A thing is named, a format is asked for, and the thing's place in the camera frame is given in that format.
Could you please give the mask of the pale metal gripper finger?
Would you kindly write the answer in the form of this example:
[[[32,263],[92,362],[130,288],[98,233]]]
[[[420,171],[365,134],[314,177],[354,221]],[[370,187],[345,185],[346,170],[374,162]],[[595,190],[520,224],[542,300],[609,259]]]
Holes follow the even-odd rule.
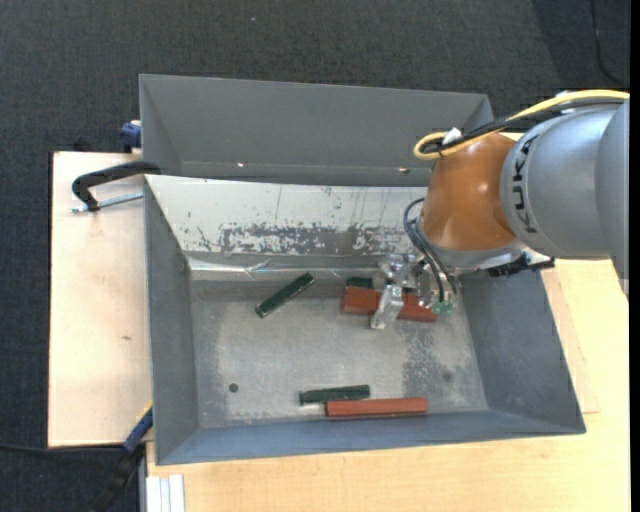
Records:
[[[370,327],[383,330],[392,324],[404,306],[402,287],[387,285],[378,301],[378,306],[370,318]]]
[[[402,270],[401,257],[386,257],[379,262],[379,278],[381,287],[393,287],[398,282],[398,275]]]

